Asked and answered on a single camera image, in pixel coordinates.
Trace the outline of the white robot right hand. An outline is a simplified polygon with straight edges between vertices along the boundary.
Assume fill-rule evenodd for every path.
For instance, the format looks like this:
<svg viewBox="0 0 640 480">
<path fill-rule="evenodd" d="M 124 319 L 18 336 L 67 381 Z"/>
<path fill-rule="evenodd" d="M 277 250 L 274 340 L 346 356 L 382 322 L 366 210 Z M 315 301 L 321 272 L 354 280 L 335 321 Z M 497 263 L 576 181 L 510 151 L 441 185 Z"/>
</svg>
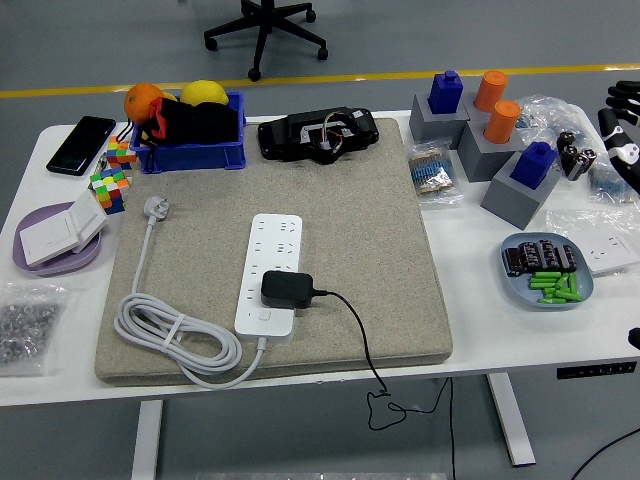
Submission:
<svg viewBox="0 0 640 480">
<path fill-rule="evenodd" d="M 602 141 L 609 160 L 621 178 L 639 192 L 639 146 L 620 125 L 625 121 L 639 126 L 639 82 L 618 81 L 608 88 L 607 107 L 598 111 Z"/>
</svg>

